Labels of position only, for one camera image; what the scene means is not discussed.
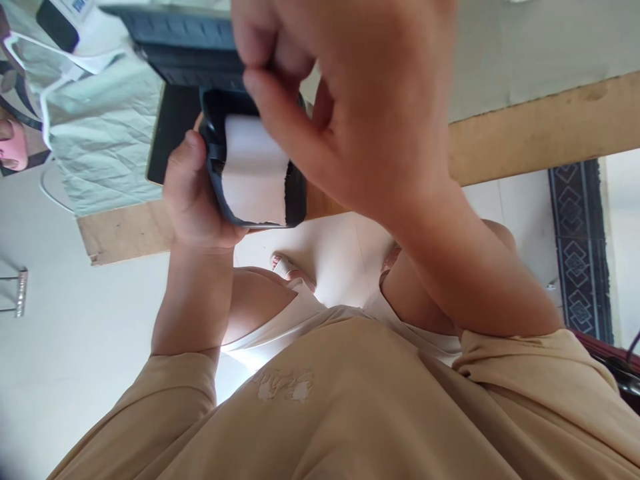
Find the decorative tile border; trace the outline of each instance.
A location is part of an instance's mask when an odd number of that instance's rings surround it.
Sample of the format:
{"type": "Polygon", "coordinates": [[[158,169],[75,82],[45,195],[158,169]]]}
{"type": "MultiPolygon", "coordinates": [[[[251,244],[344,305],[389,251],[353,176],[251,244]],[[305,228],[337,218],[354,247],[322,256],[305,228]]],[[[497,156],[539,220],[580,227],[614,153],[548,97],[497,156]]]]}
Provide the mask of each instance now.
{"type": "Polygon", "coordinates": [[[567,326],[613,344],[598,160],[549,170],[567,326]]]}

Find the paper roll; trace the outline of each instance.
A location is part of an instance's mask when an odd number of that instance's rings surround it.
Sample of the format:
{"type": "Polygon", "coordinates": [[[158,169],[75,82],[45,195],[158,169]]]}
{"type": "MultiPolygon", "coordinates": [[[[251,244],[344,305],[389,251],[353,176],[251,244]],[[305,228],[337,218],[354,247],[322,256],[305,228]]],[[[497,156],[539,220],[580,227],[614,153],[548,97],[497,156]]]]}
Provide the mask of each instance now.
{"type": "Polygon", "coordinates": [[[233,214],[254,223],[286,225],[285,177],[289,157],[259,117],[228,115],[222,190],[233,214]]]}

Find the finger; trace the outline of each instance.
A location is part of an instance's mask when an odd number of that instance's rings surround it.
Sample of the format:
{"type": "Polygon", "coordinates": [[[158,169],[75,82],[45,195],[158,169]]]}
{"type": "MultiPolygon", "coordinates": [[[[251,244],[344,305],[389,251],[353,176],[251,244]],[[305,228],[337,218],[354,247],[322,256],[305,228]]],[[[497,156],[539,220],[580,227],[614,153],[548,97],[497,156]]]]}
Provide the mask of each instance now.
{"type": "Polygon", "coordinates": [[[292,96],[297,96],[300,82],[309,76],[314,63],[314,58],[286,30],[278,33],[269,66],[292,96]]]}
{"type": "Polygon", "coordinates": [[[165,196],[182,196],[196,190],[205,166],[205,143],[200,134],[188,130],[183,142],[171,152],[165,174],[165,196]]]}
{"type": "Polygon", "coordinates": [[[312,182],[330,180],[336,157],[306,112],[265,70],[247,69],[244,80],[266,130],[282,150],[312,182]]]}
{"type": "Polygon", "coordinates": [[[322,131],[329,126],[333,116],[334,100],[324,77],[320,79],[313,104],[313,124],[322,131]]]}
{"type": "Polygon", "coordinates": [[[279,20],[269,1],[231,2],[233,38],[242,62],[266,67],[273,56],[279,20]]]}

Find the white cable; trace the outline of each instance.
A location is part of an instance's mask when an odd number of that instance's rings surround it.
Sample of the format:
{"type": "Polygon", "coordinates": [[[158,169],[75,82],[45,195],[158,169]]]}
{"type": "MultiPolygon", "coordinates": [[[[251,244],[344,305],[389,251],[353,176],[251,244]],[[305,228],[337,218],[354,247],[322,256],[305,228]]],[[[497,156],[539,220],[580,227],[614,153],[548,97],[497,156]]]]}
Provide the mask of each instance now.
{"type": "Polygon", "coordinates": [[[52,194],[50,194],[49,191],[47,190],[47,187],[45,186],[45,176],[47,172],[51,170],[51,166],[53,165],[52,160],[53,160],[53,152],[50,153],[47,159],[45,160],[42,173],[40,174],[40,191],[44,193],[49,200],[51,200],[56,205],[58,205],[58,207],[68,211],[69,213],[73,213],[73,210],[71,210],[68,206],[66,206],[64,203],[62,203],[60,200],[58,200],[52,194]]]}
{"type": "Polygon", "coordinates": [[[114,50],[108,51],[106,53],[102,53],[100,55],[95,55],[93,57],[79,57],[72,53],[65,52],[64,50],[57,49],[55,47],[51,47],[46,43],[42,43],[34,38],[28,37],[27,35],[23,35],[22,33],[12,31],[10,36],[6,37],[3,42],[7,50],[11,53],[15,61],[20,65],[22,70],[26,71],[26,67],[16,50],[13,46],[18,43],[18,40],[25,40],[33,43],[34,45],[38,45],[44,49],[50,50],[58,55],[62,55],[76,64],[78,67],[82,68],[82,70],[86,70],[93,75],[97,75],[102,70],[104,70],[105,66],[110,63],[110,59],[116,57],[116,55],[120,55],[126,53],[127,50],[124,47],[116,48],[114,50]]]}
{"type": "Polygon", "coordinates": [[[69,70],[62,73],[62,77],[58,78],[55,82],[46,87],[42,92],[40,92],[40,112],[42,115],[42,140],[45,142],[45,145],[49,150],[53,150],[51,148],[51,117],[49,116],[49,107],[47,106],[47,97],[57,90],[58,88],[66,85],[71,81],[78,81],[84,71],[73,65],[69,70]]]}

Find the sweatshirt sleeve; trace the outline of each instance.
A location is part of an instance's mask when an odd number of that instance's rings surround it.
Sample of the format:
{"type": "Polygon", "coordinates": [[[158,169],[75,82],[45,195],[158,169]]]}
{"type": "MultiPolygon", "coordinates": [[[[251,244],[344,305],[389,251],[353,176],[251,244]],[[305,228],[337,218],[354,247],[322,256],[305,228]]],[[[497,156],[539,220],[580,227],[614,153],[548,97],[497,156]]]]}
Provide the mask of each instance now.
{"type": "Polygon", "coordinates": [[[215,408],[216,367],[199,353],[150,358],[49,478],[136,478],[215,408]]]}

